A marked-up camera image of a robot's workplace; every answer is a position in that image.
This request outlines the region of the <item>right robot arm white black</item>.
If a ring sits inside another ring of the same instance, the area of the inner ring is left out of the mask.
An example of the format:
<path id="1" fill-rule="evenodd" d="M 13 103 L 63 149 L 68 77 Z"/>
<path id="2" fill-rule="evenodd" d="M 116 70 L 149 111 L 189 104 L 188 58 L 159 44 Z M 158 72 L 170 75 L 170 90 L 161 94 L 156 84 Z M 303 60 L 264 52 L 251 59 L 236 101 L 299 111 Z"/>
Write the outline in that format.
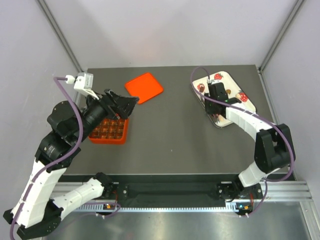
<path id="1" fill-rule="evenodd" d="M 208 93 L 203 98 L 207 114 L 222 116 L 236 124 L 255 142 L 253 163 L 231 182 L 233 199 L 245 198 L 260 180 L 283 167 L 293 166 L 296 156 L 286 124 L 276 125 L 245 110 L 238 98 L 229 98 L 222 82 L 209 82 Z"/>

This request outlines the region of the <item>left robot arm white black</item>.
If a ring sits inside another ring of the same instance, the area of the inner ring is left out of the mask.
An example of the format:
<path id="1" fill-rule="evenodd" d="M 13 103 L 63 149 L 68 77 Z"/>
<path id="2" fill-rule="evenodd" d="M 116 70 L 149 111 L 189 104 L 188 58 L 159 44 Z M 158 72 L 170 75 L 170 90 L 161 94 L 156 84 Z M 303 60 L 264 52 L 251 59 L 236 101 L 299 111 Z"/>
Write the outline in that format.
<path id="1" fill-rule="evenodd" d="M 45 237 L 81 205 L 113 194 L 112 179 L 99 172 L 75 190 L 59 197 L 51 196 L 59 179 L 80 152 L 80 144 L 102 121 L 126 120 L 138 101 L 138 97 L 125 97 L 106 89 L 97 98 L 88 96 L 83 109 L 70 98 L 53 108 L 47 118 L 51 132 L 39 144 L 21 198 L 14 208 L 3 214 L 12 235 L 23 240 Z"/>

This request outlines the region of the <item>orange chocolate box with grid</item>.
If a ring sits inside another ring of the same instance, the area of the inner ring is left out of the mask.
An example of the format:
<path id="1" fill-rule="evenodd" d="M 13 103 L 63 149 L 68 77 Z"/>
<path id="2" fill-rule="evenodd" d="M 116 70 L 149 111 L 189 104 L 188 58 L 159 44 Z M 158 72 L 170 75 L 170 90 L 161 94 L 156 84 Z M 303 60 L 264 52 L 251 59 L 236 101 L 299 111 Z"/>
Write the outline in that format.
<path id="1" fill-rule="evenodd" d="M 88 136 L 93 144 L 123 145 L 127 139 L 129 119 L 104 119 Z"/>

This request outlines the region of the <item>white strawberry tray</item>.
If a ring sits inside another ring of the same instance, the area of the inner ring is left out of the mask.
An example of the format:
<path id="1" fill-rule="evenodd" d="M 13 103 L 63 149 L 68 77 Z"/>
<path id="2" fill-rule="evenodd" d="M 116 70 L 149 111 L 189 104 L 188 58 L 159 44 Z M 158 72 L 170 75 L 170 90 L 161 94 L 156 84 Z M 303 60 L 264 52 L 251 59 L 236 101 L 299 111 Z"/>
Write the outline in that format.
<path id="1" fill-rule="evenodd" d="M 197 89 L 198 92 L 203 96 L 204 94 L 209 94 L 209 87 L 207 80 L 208 77 L 198 78 L 192 81 L 192 85 Z M 251 112 L 256 112 L 255 105 L 250 101 L 248 96 L 244 91 L 238 86 L 236 81 L 231 77 L 231 75 L 226 71 L 219 71 L 210 75 L 210 79 L 213 83 L 223 83 L 224 89 L 228 95 L 229 99 L 237 99 L 242 103 L 241 108 L 249 110 Z M 231 121 L 226 120 L 222 116 L 208 115 L 211 122 L 217 128 L 224 128 L 232 124 Z"/>

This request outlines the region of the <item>orange box lid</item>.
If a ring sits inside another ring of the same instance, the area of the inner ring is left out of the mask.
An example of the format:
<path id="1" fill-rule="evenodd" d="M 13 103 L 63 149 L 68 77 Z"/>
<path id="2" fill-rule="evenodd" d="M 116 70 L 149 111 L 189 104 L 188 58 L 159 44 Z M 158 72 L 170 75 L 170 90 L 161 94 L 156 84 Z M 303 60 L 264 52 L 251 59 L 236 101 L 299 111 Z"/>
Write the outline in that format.
<path id="1" fill-rule="evenodd" d="M 126 82 L 124 87 L 131 96 L 139 98 L 138 104 L 140 105 L 164 91 L 163 86 L 150 72 Z"/>

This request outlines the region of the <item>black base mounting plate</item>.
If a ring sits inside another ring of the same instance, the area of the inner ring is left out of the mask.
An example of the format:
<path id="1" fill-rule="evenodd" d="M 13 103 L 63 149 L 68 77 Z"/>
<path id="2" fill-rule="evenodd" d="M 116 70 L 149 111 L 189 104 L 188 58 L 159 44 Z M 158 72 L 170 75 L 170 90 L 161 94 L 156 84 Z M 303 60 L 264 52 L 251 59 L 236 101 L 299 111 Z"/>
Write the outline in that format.
<path id="1" fill-rule="evenodd" d="M 230 183 L 215 182 L 121 182 L 115 186 L 123 208 L 223 207 L 225 201 L 262 198 L 259 185 L 237 193 Z"/>

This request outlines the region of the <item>aluminium rail frame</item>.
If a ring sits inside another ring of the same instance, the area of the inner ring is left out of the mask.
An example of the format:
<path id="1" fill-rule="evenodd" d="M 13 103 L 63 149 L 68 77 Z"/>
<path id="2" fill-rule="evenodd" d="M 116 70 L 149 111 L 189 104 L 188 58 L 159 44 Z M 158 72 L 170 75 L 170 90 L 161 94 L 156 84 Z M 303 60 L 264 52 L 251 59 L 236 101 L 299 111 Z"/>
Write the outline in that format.
<path id="1" fill-rule="evenodd" d="M 320 221 L 304 181 L 258 183 L 236 195 L 225 175 L 115 176 L 114 211 L 96 200 L 49 240 L 317 240 Z"/>

